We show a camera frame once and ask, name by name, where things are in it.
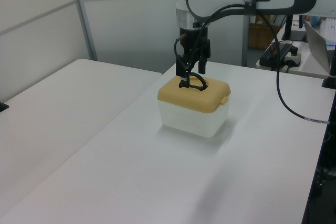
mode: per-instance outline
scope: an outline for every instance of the white wall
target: white wall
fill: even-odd
[[[176,0],[83,0],[99,61],[165,72],[175,63]],[[243,17],[209,27],[210,61],[241,65]]]
[[[0,101],[89,58],[75,0],[0,0]]]

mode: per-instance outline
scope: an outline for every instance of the plastic container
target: plastic container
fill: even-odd
[[[205,78],[207,89],[180,88],[180,78],[167,82],[157,95],[164,125],[202,137],[212,137],[228,115],[231,90],[226,82]],[[201,86],[196,77],[190,84]]]

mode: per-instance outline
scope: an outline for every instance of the desk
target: desk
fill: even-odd
[[[207,64],[227,81],[226,123],[210,140],[162,126],[154,85],[2,219],[5,223],[301,224],[326,126],[290,114],[276,73]],[[327,119],[335,91],[282,74],[283,98]]]
[[[300,29],[298,26],[294,24],[297,23],[293,20],[292,30],[302,30],[305,31],[305,27]],[[285,32],[285,26],[279,31],[277,38],[281,41],[281,38]],[[298,74],[301,76],[310,76],[315,78],[325,79],[329,76],[329,73],[324,69],[324,67],[314,58],[309,50],[309,45],[307,42],[303,41],[294,41],[294,46],[298,48],[298,52],[301,53],[301,64],[298,67],[293,67],[289,69],[289,73]],[[327,46],[328,50],[334,49],[332,46]],[[256,68],[270,70],[268,67],[261,66],[259,61],[256,63]],[[286,72],[287,66],[281,67],[281,72]]]
[[[0,216],[99,132],[161,74],[77,60],[0,113]]]

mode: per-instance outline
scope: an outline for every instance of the yellow lid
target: yellow lid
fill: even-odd
[[[208,87],[200,91],[194,88],[180,88],[180,77],[175,76],[167,82],[157,95],[157,99],[191,110],[203,113],[212,113],[220,105],[224,105],[231,93],[230,86],[226,82],[204,78]],[[202,86],[200,80],[190,76],[190,84]]]

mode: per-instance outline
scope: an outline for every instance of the cardboard box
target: cardboard box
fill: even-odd
[[[279,32],[279,26],[272,26],[276,33]],[[266,50],[274,39],[271,30],[266,24],[251,23],[248,28],[248,48]]]

